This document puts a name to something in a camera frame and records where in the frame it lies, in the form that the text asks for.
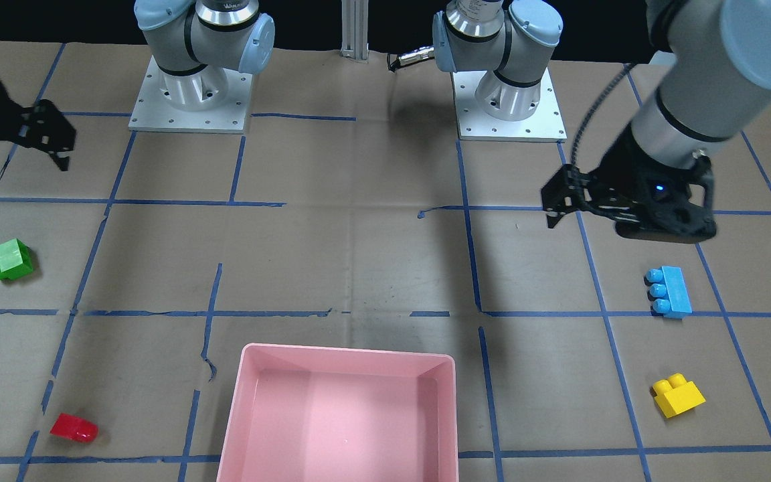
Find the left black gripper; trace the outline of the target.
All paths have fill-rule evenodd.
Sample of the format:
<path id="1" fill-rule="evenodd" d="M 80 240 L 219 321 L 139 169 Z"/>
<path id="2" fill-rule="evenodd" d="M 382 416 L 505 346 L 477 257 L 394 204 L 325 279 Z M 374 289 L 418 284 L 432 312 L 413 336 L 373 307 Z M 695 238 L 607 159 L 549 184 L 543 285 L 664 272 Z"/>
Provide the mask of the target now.
<path id="1" fill-rule="evenodd" d="M 566 214 L 604 210 L 622 238 L 659 243 L 701 243 L 718 233 L 711 159 L 695 152 L 692 166 L 655 161 L 626 127 L 590 174 L 562 165 L 541 188 L 545 222 L 555 228 Z M 586 199 L 586 190 L 590 201 Z"/>

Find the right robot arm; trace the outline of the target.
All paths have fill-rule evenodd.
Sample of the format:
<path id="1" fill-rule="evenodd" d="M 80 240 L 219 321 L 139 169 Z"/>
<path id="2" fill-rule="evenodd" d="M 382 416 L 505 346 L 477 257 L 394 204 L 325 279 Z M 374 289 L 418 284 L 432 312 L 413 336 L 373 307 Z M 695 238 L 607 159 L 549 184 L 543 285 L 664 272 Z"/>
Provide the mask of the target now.
<path id="1" fill-rule="evenodd" d="M 257 1 L 137 1 L 152 52 L 132 131 L 242 134 L 254 76 L 274 46 L 273 18 Z M 0 81 L 0 141 L 48 155 L 68 170 L 77 132 L 49 100 L 21 106 Z"/>

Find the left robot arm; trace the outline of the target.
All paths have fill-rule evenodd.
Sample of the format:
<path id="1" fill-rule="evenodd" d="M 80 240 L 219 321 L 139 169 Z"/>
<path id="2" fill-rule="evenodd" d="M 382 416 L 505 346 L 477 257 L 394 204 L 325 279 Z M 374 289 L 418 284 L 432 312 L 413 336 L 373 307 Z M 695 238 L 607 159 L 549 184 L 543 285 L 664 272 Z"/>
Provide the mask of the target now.
<path id="1" fill-rule="evenodd" d="M 541 189 L 548 228 L 572 212 L 613 221 L 619 236 L 694 244 L 718 232 L 711 155 L 771 105 L 771 1 L 649 1 L 651 43 L 676 60 L 589 173 L 576 165 L 590 119 L 628 64 L 582 119 L 570 162 Z M 471 110 L 504 122 L 530 118 L 564 22 L 543 1 L 452 1 L 432 20 L 440 70 L 480 72 Z"/>

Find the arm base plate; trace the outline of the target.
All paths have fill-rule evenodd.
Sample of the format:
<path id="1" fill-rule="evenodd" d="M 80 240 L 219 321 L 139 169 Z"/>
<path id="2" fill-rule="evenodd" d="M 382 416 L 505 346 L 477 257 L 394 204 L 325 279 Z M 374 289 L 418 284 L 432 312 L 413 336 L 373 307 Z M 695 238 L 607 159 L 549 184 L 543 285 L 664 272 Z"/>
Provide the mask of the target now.
<path id="1" fill-rule="evenodd" d="M 529 88 L 505 84 L 492 71 L 450 76 L 459 139 L 563 143 L 568 138 L 549 70 Z"/>
<path id="2" fill-rule="evenodd" d="M 253 74 L 215 66 L 172 76 L 151 59 L 128 127 L 140 132 L 243 135 L 253 85 Z"/>

